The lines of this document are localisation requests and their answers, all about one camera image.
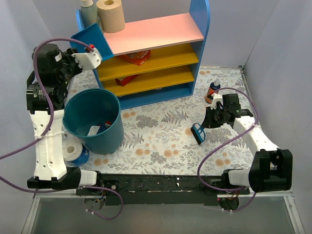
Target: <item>bottle cap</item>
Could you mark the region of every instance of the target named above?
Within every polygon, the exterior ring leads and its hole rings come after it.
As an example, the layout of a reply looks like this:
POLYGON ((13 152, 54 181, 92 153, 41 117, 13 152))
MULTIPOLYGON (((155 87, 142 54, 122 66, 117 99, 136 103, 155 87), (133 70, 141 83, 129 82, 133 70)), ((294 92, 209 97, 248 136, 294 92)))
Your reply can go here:
POLYGON ((80 5, 82 7, 89 7, 92 6, 93 1, 92 0, 80 0, 80 5))
POLYGON ((215 79, 214 85, 215 85, 215 86, 218 86, 219 84, 220 84, 220 79, 219 79, 219 78, 215 79))

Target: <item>tabletop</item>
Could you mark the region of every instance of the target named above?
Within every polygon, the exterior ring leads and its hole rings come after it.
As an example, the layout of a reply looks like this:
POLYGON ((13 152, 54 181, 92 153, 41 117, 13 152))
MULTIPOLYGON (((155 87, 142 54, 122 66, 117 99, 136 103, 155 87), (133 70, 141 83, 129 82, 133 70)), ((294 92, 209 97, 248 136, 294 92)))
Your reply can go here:
MULTIPOLYGON (((91 153, 81 168, 110 174, 196 175, 199 163, 210 151, 237 135, 227 124, 206 129, 206 140, 198 145, 190 130, 194 123, 204 120, 205 108, 209 106, 204 96, 216 78, 220 79, 221 87, 246 92, 239 70, 201 68, 192 96, 122 110, 122 145, 113 154, 91 153)), ((96 87, 93 72, 85 71, 74 78, 68 99, 96 87)), ((242 95, 239 98, 241 107, 251 110, 248 100, 242 95)), ((240 138, 213 154, 201 172, 221 175, 225 169, 249 168, 252 161, 252 153, 240 138)))

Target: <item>toy shelf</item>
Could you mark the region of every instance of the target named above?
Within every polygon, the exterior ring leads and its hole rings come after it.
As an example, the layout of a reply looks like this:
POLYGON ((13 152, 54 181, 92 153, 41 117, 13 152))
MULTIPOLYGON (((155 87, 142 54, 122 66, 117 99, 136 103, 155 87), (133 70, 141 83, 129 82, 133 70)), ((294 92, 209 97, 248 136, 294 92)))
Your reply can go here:
POLYGON ((115 56, 204 40, 190 13, 126 23, 104 37, 115 56))
POLYGON ((98 67, 99 80, 105 81, 198 63, 198 58, 189 43, 154 49, 151 50, 151 54, 151 57, 141 66, 137 66, 118 57, 103 61, 98 67))
MULTIPOLYGON (((210 24, 208 0, 191 0, 189 13, 128 22, 117 33, 103 34, 96 24, 85 28, 80 10, 76 19, 80 32, 72 38, 99 50, 96 78, 118 96, 122 109, 193 94, 210 24), (143 50, 151 50, 151 57, 141 66, 117 57, 143 50), (116 84, 116 78, 135 74, 124 87, 116 84)), ((77 43, 71 46, 84 52, 77 43)))
POLYGON ((116 84, 114 79, 104 81, 103 86, 116 96, 123 96, 192 81, 194 81, 194 77, 190 68, 179 66, 140 74, 123 87, 116 84))

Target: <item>blue shelf frame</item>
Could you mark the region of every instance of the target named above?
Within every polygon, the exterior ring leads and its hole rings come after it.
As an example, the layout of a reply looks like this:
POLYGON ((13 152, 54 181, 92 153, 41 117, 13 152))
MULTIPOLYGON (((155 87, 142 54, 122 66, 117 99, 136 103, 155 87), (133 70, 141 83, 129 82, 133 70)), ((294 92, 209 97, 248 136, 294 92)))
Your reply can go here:
MULTIPOLYGON (((191 46, 198 57, 198 63, 189 65, 192 75, 194 77, 193 82, 173 85, 170 87, 162 88, 161 90, 150 90, 136 94, 130 94, 123 97, 119 97, 121 109, 128 109, 137 106, 148 105, 160 101, 167 101, 175 98, 182 98, 193 95, 197 75, 199 72, 200 63, 204 53, 205 43, 210 25, 210 6, 208 0, 191 0, 190 15, 192 16, 197 27, 204 36, 203 41, 192 42, 191 46)), ((72 36, 72 38, 81 40, 87 44, 93 44, 96 48, 101 47, 103 60, 112 58, 112 54, 109 45, 107 44, 102 33, 99 34, 99 27, 94 24, 88 28, 85 28, 81 18, 80 10, 76 11, 76 20, 79 32, 72 36)), ((97 82, 99 83, 97 73, 95 72, 97 82)))

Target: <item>blue dustpan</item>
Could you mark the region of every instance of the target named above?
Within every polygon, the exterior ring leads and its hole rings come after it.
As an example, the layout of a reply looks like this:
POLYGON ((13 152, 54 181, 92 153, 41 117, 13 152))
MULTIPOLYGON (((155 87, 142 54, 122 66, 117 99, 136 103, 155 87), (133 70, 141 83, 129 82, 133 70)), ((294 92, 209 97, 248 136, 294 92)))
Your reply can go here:
MULTIPOLYGON (((76 11, 76 20, 78 29, 81 31, 74 34, 71 38, 80 40, 88 45, 93 44, 102 55, 102 61, 112 58, 114 55, 98 25, 95 23, 87 28, 84 28, 81 20, 80 10, 76 11)), ((70 45, 71 47, 77 48, 79 53, 85 53, 84 47, 82 45, 75 42, 71 42, 70 45)))

